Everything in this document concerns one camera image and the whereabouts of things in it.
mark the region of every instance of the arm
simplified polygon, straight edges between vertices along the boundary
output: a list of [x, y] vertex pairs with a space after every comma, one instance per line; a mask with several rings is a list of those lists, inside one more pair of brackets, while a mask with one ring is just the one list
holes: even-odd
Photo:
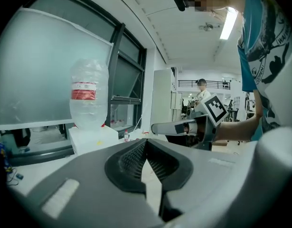
[[254, 90], [255, 114], [252, 118], [236, 123], [222, 122], [215, 138], [217, 140], [248, 141], [256, 131], [263, 116], [262, 102], [257, 90]]

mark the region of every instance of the window frame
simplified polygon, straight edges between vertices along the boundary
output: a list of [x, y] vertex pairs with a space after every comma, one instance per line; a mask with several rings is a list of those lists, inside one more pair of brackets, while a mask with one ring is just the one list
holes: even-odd
[[[21, 1], [21, 6], [24, 8], [29, 8], [35, 1], [37, 0], [23, 0]], [[144, 72], [146, 65], [146, 54], [147, 49], [145, 49], [140, 42], [132, 35], [132, 33], [125, 27], [124, 23], [119, 22], [115, 17], [113, 17], [109, 12], [104, 10], [102, 7], [97, 5], [95, 2], [91, 0], [71, 0], [72, 2], [77, 3], [78, 5], [88, 9], [92, 13], [101, 17], [106, 22], [115, 26], [114, 32], [112, 34], [110, 43], [113, 43], [113, 48], [110, 56], [109, 62], [109, 83], [108, 83], [108, 115], [106, 119], [106, 125], [111, 126], [111, 105], [135, 105], [134, 113], [133, 113], [133, 126], [128, 128], [128, 132], [132, 132], [135, 128], [139, 128], [141, 126], [141, 121], [139, 121], [142, 113], [142, 97], [143, 97], [143, 87], [144, 87]], [[123, 36], [126, 36], [134, 45], [136, 45], [139, 49], [139, 59], [137, 63], [132, 58], [130, 58], [127, 54], [119, 50], [120, 42]], [[115, 97], [113, 96], [113, 85], [115, 79], [115, 71], [117, 67], [117, 59], [118, 56], [122, 57], [125, 61], [130, 63], [133, 67], [140, 70], [142, 78], [141, 78], [141, 97], [140, 98], [129, 98], [129, 97]], [[123, 138], [124, 131], [118, 131], [119, 138]], [[9, 161], [13, 165], [28, 165], [35, 164], [41, 162], [52, 161], [60, 158], [64, 158], [66, 156], [74, 154], [73, 147], [65, 146], [61, 149], [49, 150], [49, 151], [40, 151], [36, 153], [25, 153], [25, 154], [17, 154], [12, 156]]]

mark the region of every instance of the railing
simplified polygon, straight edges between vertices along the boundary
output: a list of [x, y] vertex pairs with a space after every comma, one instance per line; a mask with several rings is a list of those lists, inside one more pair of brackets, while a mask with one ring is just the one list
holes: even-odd
[[[215, 89], [229, 89], [230, 90], [230, 83], [229, 82], [222, 82], [222, 81], [206, 81], [207, 88], [215, 88]], [[195, 80], [179, 80], [179, 87], [197, 87], [198, 84]]]

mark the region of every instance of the white cabinet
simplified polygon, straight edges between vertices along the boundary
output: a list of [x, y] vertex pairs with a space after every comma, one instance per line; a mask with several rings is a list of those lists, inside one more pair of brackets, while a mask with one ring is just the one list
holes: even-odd
[[180, 119], [182, 93], [176, 92], [174, 82], [171, 69], [154, 71], [151, 124]]

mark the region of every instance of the person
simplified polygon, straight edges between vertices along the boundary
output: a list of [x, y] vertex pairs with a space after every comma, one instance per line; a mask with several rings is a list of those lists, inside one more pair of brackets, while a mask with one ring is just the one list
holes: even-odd
[[263, 133], [281, 125], [266, 88], [292, 54], [292, 28], [273, 0], [186, 0], [199, 11], [216, 13], [232, 7], [243, 14], [238, 40], [243, 91], [253, 92], [255, 114], [237, 122], [222, 122], [215, 140], [258, 140]]
[[211, 93], [206, 89], [207, 83], [205, 79], [201, 78], [197, 80], [196, 83], [198, 84], [198, 88], [200, 89], [201, 92], [197, 94], [198, 100], [195, 102], [195, 106], [197, 106], [200, 102], [211, 96]]

